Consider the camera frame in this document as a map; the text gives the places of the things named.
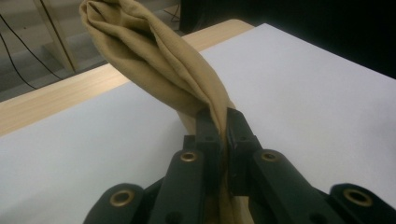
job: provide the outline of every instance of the beige cloth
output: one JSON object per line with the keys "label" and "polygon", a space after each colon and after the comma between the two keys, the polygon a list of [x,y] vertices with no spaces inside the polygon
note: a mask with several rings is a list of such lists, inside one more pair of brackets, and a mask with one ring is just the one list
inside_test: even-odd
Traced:
{"label": "beige cloth", "polygon": [[[85,0],[80,14],[109,63],[173,107],[190,132],[196,113],[209,107],[225,140],[227,107],[233,104],[216,72],[195,49],[133,0]],[[214,201],[206,223],[242,223],[240,204],[228,195],[225,184]]]}

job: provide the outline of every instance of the twisted fabric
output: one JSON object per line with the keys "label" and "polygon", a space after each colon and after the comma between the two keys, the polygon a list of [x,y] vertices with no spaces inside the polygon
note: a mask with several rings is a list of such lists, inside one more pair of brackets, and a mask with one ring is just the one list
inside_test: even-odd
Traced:
{"label": "twisted fabric", "polygon": [[[190,133],[197,112],[208,107],[225,141],[227,107],[233,104],[216,72],[192,46],[133,0],[84,0],[80,14],[109,63],[174,108]],[[207,207],[205,223],[243,223],[240,203],[225,184]]]}

